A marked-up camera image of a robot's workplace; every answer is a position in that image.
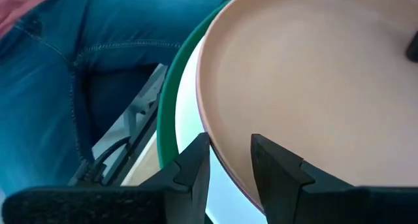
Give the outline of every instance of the green bowl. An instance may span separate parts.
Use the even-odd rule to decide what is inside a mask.
[[[157,149],[159,165],[164,168],[178,155],[176,139],[176,100],[185,65],[213,19],[228,3],[224,2],[201,22],[178,50],[163,85],[157,117]]]

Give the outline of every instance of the pink shirt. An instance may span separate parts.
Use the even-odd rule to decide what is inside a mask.
[[[0,0],[0,38],[26,12],[44,0]]]

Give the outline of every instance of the person's leg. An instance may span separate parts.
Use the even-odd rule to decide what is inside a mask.
[[[65,185],[80,154],[92,159],[82,91],[87,76],[169,64],[220,2],[49,0],[18,22],[0,40],[0,187],[6,195]]]

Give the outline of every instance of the blue jeans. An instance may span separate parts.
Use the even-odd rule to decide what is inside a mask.
[[[6,195],[66,185],[92,160],[100,123],[92,76],[170,65],[183,41],[221,0],[47,0],[0,40],[0,188]],[[129,91],[119,89],[120,95]],[[106,98],[109,86],[92,99]]]

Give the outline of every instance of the jeans seam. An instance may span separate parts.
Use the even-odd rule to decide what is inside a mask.
[[[74,66],[77,66],[82,61],[82,59],[85,58],[88,54],[92,54],[94,52],[118,48],[134,48],[140,46],[179,49],[181,47],[181,44],[152,39],[138,39],[123,42],[111,42],[106,44],[95,44],[93,46],[84,48],[81,52],[77,54],[76,60],[74,61]]]
[[[70,108],[71,108],[71,124],[72,124],[72,130],[74,133],[74,137],[75,137],[75,146],[76,146],[76,150],[77,150],[77,154],[80,157],[80,160],[84,160],[84,156],[81,154],[81,149],[80,149],[80,139],[78,136],[78,131],[77,131],[77,126],[76,126],[76,115],[75,115],[75,111],[74,111],[74,83],[75,83],[75,75],[76,75],[76,71],[75,71],[75,65],[74,63],[71,63],[55,46],[52,46],[51,44],[48,44],[47,42],[45,42],[45,40],[41,39],[40,37],[34,36],[32,35],[30,32],[26,31],[25,29],[23,29],[22,27],[15,25],[15,28],[19,29],[20,31],[24,32],[25,34],[29,35],[32,39],[35,39],[36,41],[40,42],[41,44],[51,48],[55,53],[57,53],[58,55],[60,55],[65,62],[67,62],[68,66],[72,67],[69,68],[69,73],[70,73],[70,78],[71,78],[71,85],[70,85],[70,92],[69,92],[69,98],[70,98]]]

